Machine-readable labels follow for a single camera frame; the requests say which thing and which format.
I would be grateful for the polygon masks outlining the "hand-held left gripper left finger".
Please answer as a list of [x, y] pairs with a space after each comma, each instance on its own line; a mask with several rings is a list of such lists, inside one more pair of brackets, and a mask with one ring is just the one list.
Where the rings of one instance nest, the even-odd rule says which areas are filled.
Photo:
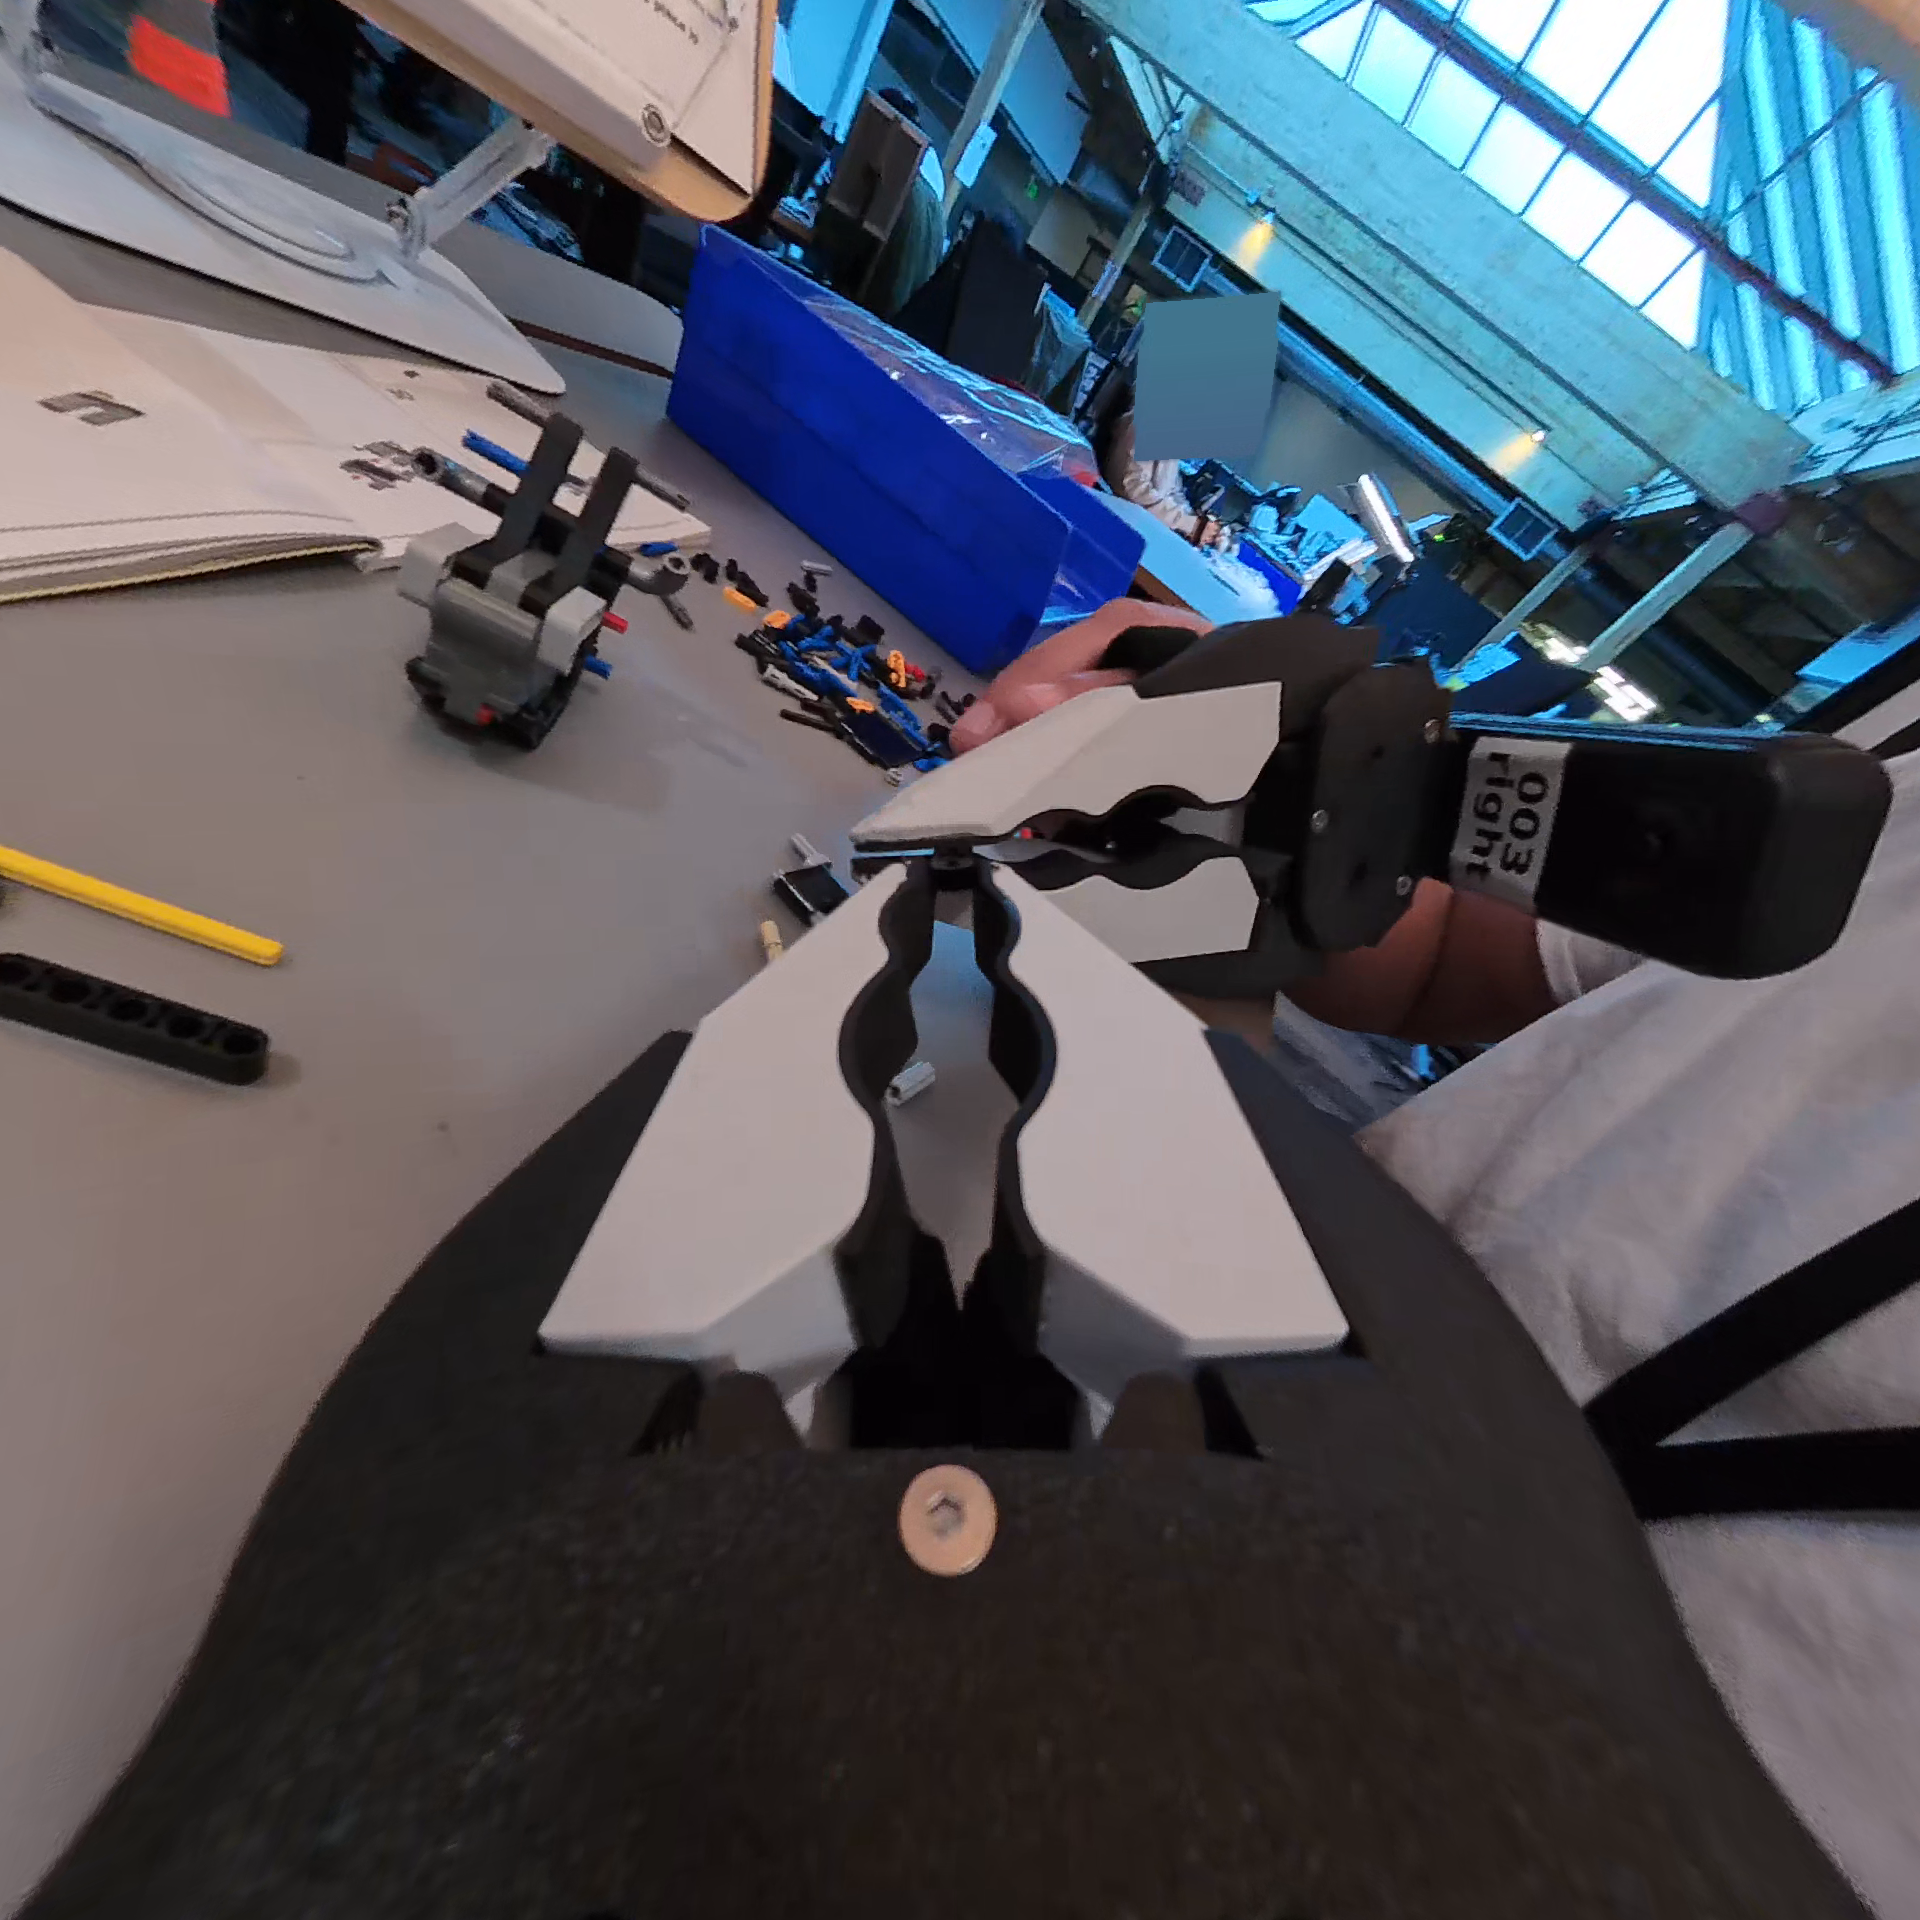
[[818, 1396], [864, 1449], [964, 1442], [964, 1327], [886, 1090], [938, 881], [883, 869], [714, 1008], [544, 1312], [558, 1359], [669, 1361]]

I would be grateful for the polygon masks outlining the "grey background table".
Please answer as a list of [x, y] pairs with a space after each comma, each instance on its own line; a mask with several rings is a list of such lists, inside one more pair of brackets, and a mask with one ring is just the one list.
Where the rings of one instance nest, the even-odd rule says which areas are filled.
[[1186, 608], [1222, 626], [1241, 620], [1283, 617], [1296, 610], [1298, 595], [1275, 587], [1268, 579], [1238, 560], [1194, 547], [1133, 503], [1115, 500], [1144, 541], [1133, 592], [1148, 602]]

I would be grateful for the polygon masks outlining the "yellow lego axle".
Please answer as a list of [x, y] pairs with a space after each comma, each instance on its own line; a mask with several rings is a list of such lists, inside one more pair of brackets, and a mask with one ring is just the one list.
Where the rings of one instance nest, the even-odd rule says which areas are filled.
[[177, 904], [138, 893], [110, 881], [99, 881], [19, 848], [3, 848], [3, 881], [253, 967], [273, 970], [284, 957], [284, 944], [276, 940], [211, 919]]

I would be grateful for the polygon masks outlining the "grey black lego chassis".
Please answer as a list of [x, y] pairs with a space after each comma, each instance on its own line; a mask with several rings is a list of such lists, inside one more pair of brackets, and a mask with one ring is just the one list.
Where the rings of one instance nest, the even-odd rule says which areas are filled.
[[451, 522], [408, 544], [397, 589], [426, 610], [428, 637], [404, 676], [424, 709], [448, 727], [532, 753], [584, 676], [609, 674], [598, 637], [626, 629], [614, 613], [618, 597], [633, 589], [686, 620], [682, 595], [692, 569], [673, 541], [635, 549], [612, 541], [628, 495], [657, 487], [632, 453], [609, 453], [584, 503], [568, 507], [561, 496], [586, 443], [581, 425], [501, 380], [486, 384], [486, 396], [539, 436], [521, 459], [475, 433], [464, 435], [464, 448], [507, 471], [512, 487], [428, 447], [414, 451], [419, 479], [493, 514], [496, 528], [469, 537]]

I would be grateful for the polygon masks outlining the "pile of large lego beams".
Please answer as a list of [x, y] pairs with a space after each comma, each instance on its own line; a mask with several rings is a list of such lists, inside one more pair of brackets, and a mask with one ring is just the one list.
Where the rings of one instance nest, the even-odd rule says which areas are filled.
[[257, 1085], [273, 1061], [259, 1026], [21, 952], [3, 956], [3, 1019], [212, 1085]]

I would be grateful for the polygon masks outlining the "wooden white document stand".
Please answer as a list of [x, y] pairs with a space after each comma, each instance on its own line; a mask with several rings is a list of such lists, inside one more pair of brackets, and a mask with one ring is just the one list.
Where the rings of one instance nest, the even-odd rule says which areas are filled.
[[641, 127], [645, 4], [354, 3], [505, 120], [395, 211], [369, 216], [58, 73], [42, 4], [4, 4], [4, 203], [536, 394], [564, 383], [443, 255], [555, 146], [692, 220], [747, 209], [770, 151], [778, 4], [761, 4], [760, 183], [730, 188]]

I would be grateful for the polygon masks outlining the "clear plastic bag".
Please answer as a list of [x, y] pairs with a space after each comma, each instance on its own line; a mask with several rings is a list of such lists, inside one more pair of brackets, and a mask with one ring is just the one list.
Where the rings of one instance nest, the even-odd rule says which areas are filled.
[[909, 397], [998, 468], [1048, 473], [1097, 489], [1097, 458], [1086, 435], [1045, 400], [971, 373], [909, 341], [861, 306], [838, 303], [827, 322], [878, 373], [880, 387]]

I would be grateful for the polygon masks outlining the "orange traffic cone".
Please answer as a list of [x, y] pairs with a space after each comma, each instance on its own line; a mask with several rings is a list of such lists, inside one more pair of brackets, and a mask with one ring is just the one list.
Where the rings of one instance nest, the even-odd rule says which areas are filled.
[[232, 116], [214, 3], [133, 3], [129, 67], [198, 113]]

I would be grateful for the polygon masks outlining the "person's right forearm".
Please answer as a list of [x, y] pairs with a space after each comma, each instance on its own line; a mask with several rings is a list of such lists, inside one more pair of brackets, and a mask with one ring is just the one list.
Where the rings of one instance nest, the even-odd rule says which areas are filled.
[[1378, 944], [1336, 952], [1285, 996], [1321, 1024], [1454, 1049], [1509, 1041], [1556, 1005], [1536, 921], [1441, 881], [1420, 882]]

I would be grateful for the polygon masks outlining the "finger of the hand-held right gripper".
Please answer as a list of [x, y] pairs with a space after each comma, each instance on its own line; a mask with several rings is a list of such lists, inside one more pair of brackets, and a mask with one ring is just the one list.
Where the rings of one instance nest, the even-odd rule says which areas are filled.
[[1033, 827], [980, 848], [1131, 965], [1244, 953], [1277, 888], [1277, 855], [1186, 819]]
[[1052, 817], [1102, 821], [1138, 799], [1222, 810], [1256, 789], [1281, 721], [1275, 682], [1155, 698], [1088, 691], [901, 786], [851, 844], [979, 848]]

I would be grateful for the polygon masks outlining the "lego instruction booklet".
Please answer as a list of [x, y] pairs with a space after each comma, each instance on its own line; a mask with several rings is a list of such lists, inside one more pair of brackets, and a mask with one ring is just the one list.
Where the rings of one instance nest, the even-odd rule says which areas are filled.
[[493, 514], [414, 468], [428, 448], [507, 487], [469, 435], [525, 463], [537, 423], [474, 373], [100, 308], [3, 255], [8, 604], [484, 537]]

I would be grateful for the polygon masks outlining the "small black grey lego assembly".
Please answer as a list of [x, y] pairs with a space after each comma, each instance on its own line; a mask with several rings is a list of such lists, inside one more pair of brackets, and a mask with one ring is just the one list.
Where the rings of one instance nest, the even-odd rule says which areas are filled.
[[820, 924], [856, 890], [804, 835], [794, 832], [789, 848], [794, 857], [770, 879], [770, 893], [803, 924]]

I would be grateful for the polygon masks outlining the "glass skylight roof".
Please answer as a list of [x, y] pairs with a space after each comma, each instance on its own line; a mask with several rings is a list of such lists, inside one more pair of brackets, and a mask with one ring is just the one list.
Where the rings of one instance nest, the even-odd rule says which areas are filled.
[[1916, 103], [1811, 16], [1241, 9], [1769, 412], [1916, 373]]

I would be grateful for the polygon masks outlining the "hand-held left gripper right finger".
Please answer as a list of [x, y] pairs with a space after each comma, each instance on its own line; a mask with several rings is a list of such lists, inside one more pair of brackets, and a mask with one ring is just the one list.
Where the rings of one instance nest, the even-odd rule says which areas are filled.
[[1013, 1099], [963, 1306], [980, 1439], [1065, 1449], [1146, 1377], [1339, 1353], [1349, 1316], [1213, 1035], [1014, 869], [970, 879]]

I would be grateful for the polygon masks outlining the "pile of blue black lego pins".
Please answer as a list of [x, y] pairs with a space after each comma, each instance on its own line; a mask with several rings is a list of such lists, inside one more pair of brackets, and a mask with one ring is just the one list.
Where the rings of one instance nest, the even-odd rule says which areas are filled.
[[829, 562], [804, 560], [781, 597], [736, 560], [694, 555], [690, 564], [741, 616], [734, 647], [779, 698], [781, 721], [849, 745], [889, 785], [953, 756], [953, 725], [974, 696], [953, 698], [941, 674], [891, 645], [874, 616], [845, 620], [829, 608]]

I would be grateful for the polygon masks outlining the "printed instruction sheet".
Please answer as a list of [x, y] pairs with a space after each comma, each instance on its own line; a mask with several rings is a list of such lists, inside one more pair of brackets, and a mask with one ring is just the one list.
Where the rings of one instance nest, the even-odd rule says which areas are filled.
[[642, 132], [755, 189], [761, 68], [761, 3], [645, 4]]

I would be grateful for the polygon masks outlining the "person's right hand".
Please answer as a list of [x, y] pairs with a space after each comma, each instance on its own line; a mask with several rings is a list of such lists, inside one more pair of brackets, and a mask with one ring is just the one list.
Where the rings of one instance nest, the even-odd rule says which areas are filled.
[[1105, 668], [1115, 637], [1131, 629], [1205, 636], [1212, 623], [1186, 608], [1122, 597], [1088, 617], [1049, 634], [1028, 655], [1013, 661], [952, 725], [952, 753], [977, 753], [986, 744], [1019, 729], [1041, 714], [1086, 692], [1129, 687], [1124, 668]]

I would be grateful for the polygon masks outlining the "blue plastic bin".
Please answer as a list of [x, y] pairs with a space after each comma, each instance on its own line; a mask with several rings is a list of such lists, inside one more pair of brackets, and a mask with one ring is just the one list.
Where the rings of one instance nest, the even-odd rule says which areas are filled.
[[1144, 541], [1108, 499], [1062, 476], [1003, 471], [884, 391], [827, 322], [838, 303], [708, 225], [682, 315], [673, 423], [982, 679], [1122, 599]]

